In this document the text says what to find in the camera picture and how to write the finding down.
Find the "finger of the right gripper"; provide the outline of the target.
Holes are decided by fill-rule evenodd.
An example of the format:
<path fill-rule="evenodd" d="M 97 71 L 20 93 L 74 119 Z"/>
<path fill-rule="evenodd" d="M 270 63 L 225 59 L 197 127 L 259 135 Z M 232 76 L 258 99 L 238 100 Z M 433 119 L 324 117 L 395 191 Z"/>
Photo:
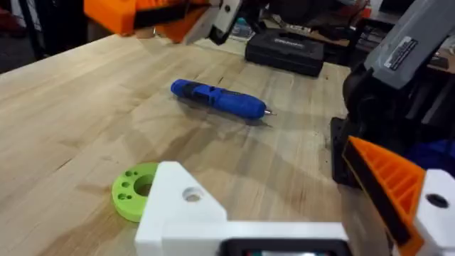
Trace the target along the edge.
<path fill-rule="evenodd" d="M 242 0 L 185 1 L 183 17 L 156 25 L 156 32 L 173 43 L 192 44 L 209 38 L 223 44 L 240 12 Z"/>
<path fill-rule="evenodd" d="M 184 36 L 210 8 L 209 0 L 84 0 L 85 14 L 109 31 L 127 35 L 153 27 L 164 36 Z"/>

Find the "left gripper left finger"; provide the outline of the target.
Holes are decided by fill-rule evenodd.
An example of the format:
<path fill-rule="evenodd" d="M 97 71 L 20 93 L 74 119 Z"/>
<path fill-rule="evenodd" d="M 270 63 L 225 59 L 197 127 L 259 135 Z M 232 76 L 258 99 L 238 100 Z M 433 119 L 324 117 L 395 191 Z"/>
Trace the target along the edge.
<path fill-rule="evenodd" d="M 158 164 L 134 238 L 138 255 L 163 255 L 164 225 L 225 222 L 227 211 L 178 162 Z"/>

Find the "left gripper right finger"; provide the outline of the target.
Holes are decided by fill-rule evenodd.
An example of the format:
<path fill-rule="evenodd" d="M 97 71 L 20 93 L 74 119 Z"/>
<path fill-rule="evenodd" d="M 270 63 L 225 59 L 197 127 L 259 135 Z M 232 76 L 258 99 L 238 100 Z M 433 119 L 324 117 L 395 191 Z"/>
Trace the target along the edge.
<path fill-rule="evenodd" d="M 392 255 L 454 254 L 454 177 L 349 136 L 342 153 L 392 241 Z"/>

